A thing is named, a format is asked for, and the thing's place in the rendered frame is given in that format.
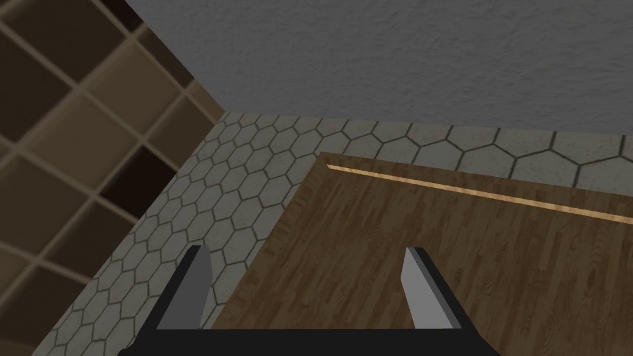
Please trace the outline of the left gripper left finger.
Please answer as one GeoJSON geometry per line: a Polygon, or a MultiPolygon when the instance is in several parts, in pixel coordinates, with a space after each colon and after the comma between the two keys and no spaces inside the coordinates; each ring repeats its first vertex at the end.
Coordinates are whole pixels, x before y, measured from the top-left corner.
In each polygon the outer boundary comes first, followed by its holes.
{"type": "Polygon", "coordinates": [[[208,247],[189,247],[147,316],[143,329],[199,328],[212,280],[208,247]]]}

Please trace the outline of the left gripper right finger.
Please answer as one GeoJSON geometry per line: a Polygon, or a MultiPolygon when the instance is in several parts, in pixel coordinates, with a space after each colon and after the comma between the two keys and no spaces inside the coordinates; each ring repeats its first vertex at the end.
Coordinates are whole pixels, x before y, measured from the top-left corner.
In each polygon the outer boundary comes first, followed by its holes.
{"type": "Polygon", "coordinates": [[[446,297],[413,247],[406,248],[401,284],[416,329],[460,329],[446,297]]]}

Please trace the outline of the brown wooden panel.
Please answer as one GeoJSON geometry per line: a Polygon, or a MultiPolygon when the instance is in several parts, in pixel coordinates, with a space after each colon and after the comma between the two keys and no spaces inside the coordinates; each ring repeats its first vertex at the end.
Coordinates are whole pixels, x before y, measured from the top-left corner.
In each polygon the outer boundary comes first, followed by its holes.
{"type": "Polygon", "coordinates": [[[219,350],[458,356],[413,330],[408,247],[501,356],[633,356],[633,197],[332,153],[219,313],[219,350]]]}

